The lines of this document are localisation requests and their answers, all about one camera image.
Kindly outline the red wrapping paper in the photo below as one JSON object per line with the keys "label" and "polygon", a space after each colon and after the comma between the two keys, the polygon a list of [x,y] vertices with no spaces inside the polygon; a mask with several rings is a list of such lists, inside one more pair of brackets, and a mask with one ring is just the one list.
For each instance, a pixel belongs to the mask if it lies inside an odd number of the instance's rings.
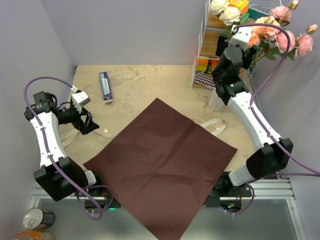
{"label": "red wrapping paper", "polygon": [[156,98],[85,167],[157,239],[178,240],[236,152]]}

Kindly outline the white rose stem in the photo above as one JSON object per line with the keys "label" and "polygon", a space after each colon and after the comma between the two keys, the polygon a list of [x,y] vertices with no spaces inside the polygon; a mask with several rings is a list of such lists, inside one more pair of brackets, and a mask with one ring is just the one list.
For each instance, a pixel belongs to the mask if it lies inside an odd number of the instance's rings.
{"label": "white rose stem", "polygon": [[228,0],[212,0],[210,12],[226,25],[226,35],[230,38],[232,26],[240,22],[241,11],[236,6],[231,6]]}

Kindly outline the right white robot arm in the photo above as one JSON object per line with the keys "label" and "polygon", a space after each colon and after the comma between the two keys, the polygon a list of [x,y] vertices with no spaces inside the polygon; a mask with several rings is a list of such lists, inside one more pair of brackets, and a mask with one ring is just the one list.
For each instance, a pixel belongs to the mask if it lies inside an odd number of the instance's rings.
{"label": "right white robot arm", "polygon": [[220,34],[215,53],[219,62],[211,73],[214,92],[236,114],[255,149],[243,166],[223,174],[216,183],[215,190],[230,197],[245,184],[285,169],[289,157],[284,151],[291,153],[294,146],[289,138],[282,138],[270,126],[259,110],[253,109],[256,105],[239,73],[253,59],[256,50],[245,54],[243,44],[243,37],[228,39],[225,33]]}

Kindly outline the beige printed ribbon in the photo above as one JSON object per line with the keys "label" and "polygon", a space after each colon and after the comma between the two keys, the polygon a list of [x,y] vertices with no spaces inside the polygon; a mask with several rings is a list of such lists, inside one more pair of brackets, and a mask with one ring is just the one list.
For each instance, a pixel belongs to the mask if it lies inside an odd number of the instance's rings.
{"label": "beige printed ribbon", "polygon": [[[212,135],[217,136],[226,129],[227,122],[225,120],[214,118],[200,124],[200,126],[205,130],[207,130],[208,132],[210,132]],[[77,138],[79,132],[80,132],[79,130],[73,129],[66,133],[63,133],[63,134],[61,133],[60,140],[62,143],[62,147],[65,148],[66,146],[71,144]],[[110,140],[113,140],[115,138],[115,135],[109,133],[107,129],[102,129],[102,130],[96,129],[93,132],[95,134],[98,134]]]}

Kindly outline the pink rose stem two blooms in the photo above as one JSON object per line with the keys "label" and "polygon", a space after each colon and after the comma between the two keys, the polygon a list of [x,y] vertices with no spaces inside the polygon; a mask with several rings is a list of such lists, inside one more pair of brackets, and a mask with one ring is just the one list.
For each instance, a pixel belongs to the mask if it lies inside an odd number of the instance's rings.
{"label": "pink rose stem two blooms", "polygon": [[277,6],[273,8],[270,15],[282,26],[287,26],[291,22],[292,11],[296,10],[299,5],[299,0],[292,0],[288,6]]}

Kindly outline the pink rose bouquet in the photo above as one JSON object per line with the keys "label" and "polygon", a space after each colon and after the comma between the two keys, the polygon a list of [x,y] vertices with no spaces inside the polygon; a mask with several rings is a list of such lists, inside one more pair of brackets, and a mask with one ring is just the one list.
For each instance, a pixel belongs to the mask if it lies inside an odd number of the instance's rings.
{"label": "pink rose bouquet", "polygon": [[250,28],[252,33],[247,44],[247,52],[256,50],[250,67],[253,68],[263,58],[275,60],[274,55],[281,53],[276,45],[276,38],[280,31],[274,27],[264,25],[251,26]]}

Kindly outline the pink rose stem three blooms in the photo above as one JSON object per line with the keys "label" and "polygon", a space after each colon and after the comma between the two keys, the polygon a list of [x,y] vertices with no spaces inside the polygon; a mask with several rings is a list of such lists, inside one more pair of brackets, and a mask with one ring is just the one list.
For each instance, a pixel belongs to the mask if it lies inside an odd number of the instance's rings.
{"label": "pink rose stem three blooms", "polygon": [[[313,37],[318,30],[319,26],[317,24],[312,24],[308,26],[305,30],[305,33],[300,33],[298,36],[295,36],[291,31],[286,30],[289,35],[289,49],[287,57],[292,61],[296,57],[304,57],[312,52],[313,50]],[[258,60],[267,58],[268,60],[275,60],[276,55],[283,57],[288,46],[288,39],[283,31],[275,29],[275,34],[265,37],[267,43],[260,42],[260,46],[263,49],[262,53],[259,54]]]}

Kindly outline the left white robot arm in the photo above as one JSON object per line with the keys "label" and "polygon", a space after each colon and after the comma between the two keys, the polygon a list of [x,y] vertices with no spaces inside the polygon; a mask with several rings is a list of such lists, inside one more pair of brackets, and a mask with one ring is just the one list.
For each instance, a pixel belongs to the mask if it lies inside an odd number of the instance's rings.
{"label": "left white robot arm", "polygon": [[78,186],[92,196],[99,196],[104,184],[95,172],[84,171],[67,156],[59,134],[59,125],[72,124],[82,135],[99,128],[84,107],[90,97],[78,90],[72,94],[69,108],[59,108],[56,96],[49,92],[41,91],[33,98],[34,104],[25,109],[24,116],[33,126],[40,148],[40,169],[33,173],[35,181],[55,201],[75,193],[77,189],[56,169],[60,167]]}

